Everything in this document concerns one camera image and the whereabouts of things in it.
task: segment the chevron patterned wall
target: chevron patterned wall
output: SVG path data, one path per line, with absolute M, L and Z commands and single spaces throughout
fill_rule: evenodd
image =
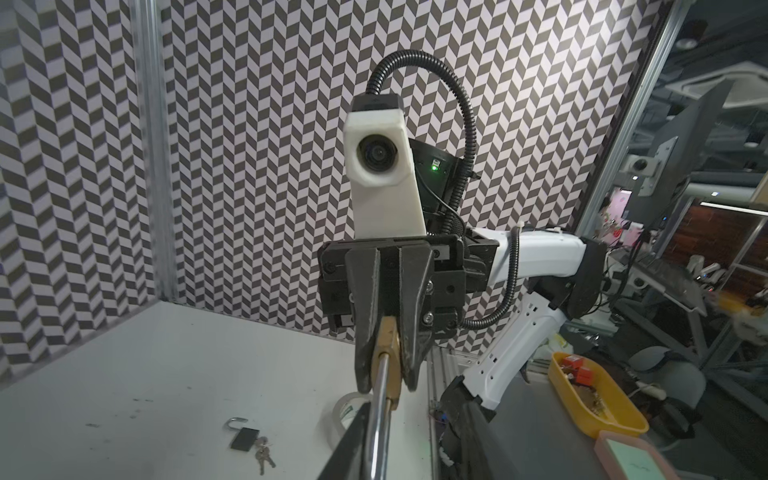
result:
M 342 127 L 385 55 L 444 58 L 472 96 L 480 143 L 470 225 L 566 224 L 659 2 L 171 2 L 163 10 L 180 301 L 331 335 L 313 255 L 353 235 Z M 448 89 L 386 84 L 410 134 L 462 152 Z M 503 284 L 470 299 L 492 309 Z M 478 352 L 503 321 L 451 346 Z M 339 334 L 353 339 L 351 330 Z
M 6 8 L 0 376 L 154 296 L 129 4 L 17 0 Z

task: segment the bunch of keys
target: bunch of keys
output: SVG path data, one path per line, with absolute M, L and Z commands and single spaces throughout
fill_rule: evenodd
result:
M 267 438 L 259 437 L 256 439 L 256 460 L 259 461 L 261 475 L 264 475 L 264 462 L 269 462 L 272 468 L 275 468 L 275 462 L 270 457 L 270 447 L 266 446 Z

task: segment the ceiling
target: ceiling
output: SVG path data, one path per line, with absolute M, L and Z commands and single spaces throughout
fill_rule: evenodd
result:
M 672 104 L 683 107 L 693 98 L 673 93 L 666 84 L 692 78 L 743 61 L 768 68 L 768 2 L 765 0 L 699 0 L 686 22 L 704 20 L 698 46 L 674 50 L 664 65 L 630 144 L 630 153 L 648 154 L 653 137 L 667 123 Z M 758 147 L 745 147 L 751 131 L 768 133 L 768 104 L 723 109 L 701 152 L 698 170 L 768 171 L 768 134 Z

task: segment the sticky note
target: sticky note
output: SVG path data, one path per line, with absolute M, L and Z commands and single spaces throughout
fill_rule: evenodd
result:
M 614 454 L 627 480 L 665 480 L 654 457 L 646 450 L 607 439 L 608 448 Z

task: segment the yellow plastic container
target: yellow plastic container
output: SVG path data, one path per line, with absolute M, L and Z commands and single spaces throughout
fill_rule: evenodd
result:
M 631 400 L 619 388 L 619 385 L 596 362 L 584 358 L 584 366 L 594 374 L 593 386 L 603 399 L 605 410 L 599 416 L 595 415 L 578 397 L 573 385 L 560 369 L 560 362 L 568 353 L 555 352 L 549 364 L 549 381 L 558 392 L 560 400 L 571 416 L 576 426 L 593 439 L 598 437 L 601 430 L 616 432 L 630 437 L 638 437 L 648 431 L 648 421 L 637 410 Z

